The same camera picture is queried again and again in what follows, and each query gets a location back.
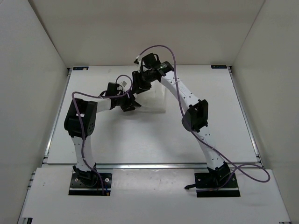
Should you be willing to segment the white pleated skirt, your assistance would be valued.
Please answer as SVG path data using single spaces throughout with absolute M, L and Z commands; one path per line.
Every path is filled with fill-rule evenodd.
M 136 109 L 139 112 L 165 113 L 165 87 L 159 82 L 154 82 L 150 90 L 137 94 L 135 101 L 141 105 Z

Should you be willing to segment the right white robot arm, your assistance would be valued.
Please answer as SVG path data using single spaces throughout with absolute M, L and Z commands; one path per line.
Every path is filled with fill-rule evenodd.
M 148 91 L 154 81 L 158 81 L 170 91 L 178 100 L 183 127 L 194 135 L 205 156 L 210 183 L 220 187 L 226 182 L 226 176 L 230 171 L 228 164 L 214 148 L 213 138 L 208 128 L 208 102 L 194 96 L 178 78 L 176 66 L 172 66 L 167 61 L 160 62 L 157 54 L 137 56 L 134 63 L 138 65 L 138 70 L 132 73 L 133 93 L 140 94 Z

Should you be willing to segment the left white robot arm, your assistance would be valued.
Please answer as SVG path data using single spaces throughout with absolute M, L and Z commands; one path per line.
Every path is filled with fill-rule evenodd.
M 64 129 L 70 135 L 77 158 L 75 171 L 83 171 L 81 180 L 88 186 L 97 182 L 98 174 L 92 155 L 91 135 L 95 129 L 96 116 L 100 112 L 120 107 L 124 112 L 133 111 L 141 107 L 135 101 L 137 90 L 123 84 L 108 83 L 107 90 L 98 96 L 92 96 L 75 91 L 72 93 L 71 104 L 67 112 Z

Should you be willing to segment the left blue corner label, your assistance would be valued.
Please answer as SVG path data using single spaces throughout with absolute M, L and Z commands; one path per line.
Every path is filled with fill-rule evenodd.
M 88 70 L 88 66 L 74 66 L 72 70 Z

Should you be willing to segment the blue corner label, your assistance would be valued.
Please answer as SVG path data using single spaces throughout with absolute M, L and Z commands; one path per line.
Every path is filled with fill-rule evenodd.
M 88 66 L 74 66 L 72 70 L 88 70 Z
M 227 69 L 226 65 L 211 65 L 212 69 Z

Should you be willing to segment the right blue corner label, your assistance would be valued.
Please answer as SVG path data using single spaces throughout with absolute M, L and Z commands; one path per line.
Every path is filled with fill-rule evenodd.
M 211 65 L 212 69 L 227 69 L 226 65 Z

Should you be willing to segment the aluminium table rail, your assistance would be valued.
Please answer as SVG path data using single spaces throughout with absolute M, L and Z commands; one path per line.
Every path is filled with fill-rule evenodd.
M 206 169 L 205 163 L 97 163 L 98 169 Z

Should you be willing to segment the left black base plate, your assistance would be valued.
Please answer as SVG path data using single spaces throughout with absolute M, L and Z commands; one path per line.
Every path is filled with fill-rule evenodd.
M 110 196 L 112 187 L 112 173 L 100 173 L 93 171 L 80 171 L 74 169 L 69 185 L 68 195 L 71 196 Z

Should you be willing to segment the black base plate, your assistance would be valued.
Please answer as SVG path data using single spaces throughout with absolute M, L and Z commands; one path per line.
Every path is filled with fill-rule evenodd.
M 184 189 L 196 189 L 197 198 L 210 198 L 210 197 L 240 197 L 238 182 L 235 174 L 230 174 L 216 183 L 210 173 L 195 173 L 195 183 L 186 185 Z
M 100 173 L 93 171 L 80 171 L 74 169 L 69 185 L 68 195 L 71 196 L 110 196 L 112 187 L 112 173 Z

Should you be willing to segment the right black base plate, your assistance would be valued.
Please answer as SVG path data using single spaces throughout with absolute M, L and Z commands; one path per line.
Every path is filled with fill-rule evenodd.
M 196 189 L 197 198 L 210 198 L 210 197 L 240 197 L 238 182 L 235 174 L 230 174 L 216 183 L 210 173 L 195 173 L 195 183 L 186 185 L 184 189 Z

